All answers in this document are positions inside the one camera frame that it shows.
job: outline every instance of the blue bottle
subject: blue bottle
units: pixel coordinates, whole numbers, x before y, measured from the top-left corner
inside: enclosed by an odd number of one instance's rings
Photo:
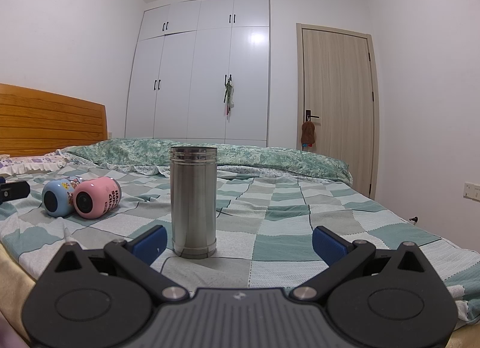
[[[82,181],[82,178],[72,176],[47,183],[42,191],[42,204],[46,213],[54,218],[73,213],[73,194]]]

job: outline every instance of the metal cylinder base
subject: metal cylinder base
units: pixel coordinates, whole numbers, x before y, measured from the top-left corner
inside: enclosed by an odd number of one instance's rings
[[[172,242],[175,254],[186,259],[206,259],[211,257],[217,250],[217,239],[207,247],[184,247],[176,244],[173,240]]]

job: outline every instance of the upper cabinet door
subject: upper cabinet door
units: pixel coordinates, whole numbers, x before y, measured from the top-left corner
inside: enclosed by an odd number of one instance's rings
[[[268,0],[234,0],[233,27],[270,25]]]
[[[143,14],[142,27],[140,28],[139,41],[158,37],[165,34],[165,26],[169,17],[169,5],[150,9]]]
[[[226,121],[228,140],[266,140],[268,41],[268,27],[232,28],[233,106]]]
[[[158,76],[154,138],[187,138],[191,64],[195,31],[167,35]]]
[[[153,137],[158,70],[164,38],[145,39],[137,44],[128,95],[126,138]]]
[[[197,31],[191,71],[187,138],[225,139],[225,80],[231,28]]]
[[[197,30],[231,27],[233,0],[202,0]]]
[[[195,31],[200,4],[201,0],[192,0],[170,5],[169,18],[165,25],[165,35]]]

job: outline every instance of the brown bag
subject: brown bag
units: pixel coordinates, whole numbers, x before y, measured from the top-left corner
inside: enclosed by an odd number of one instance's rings
[[[302,144],[315,143],[315,125],[311,121],[306,121],[301,126],[301,139]]]

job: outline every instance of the electrical outlet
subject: electrical outlet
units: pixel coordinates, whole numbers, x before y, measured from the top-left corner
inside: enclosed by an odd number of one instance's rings
[[[480,185],[474,183],[465,183],[463,187],[463,197],[480,202]]]

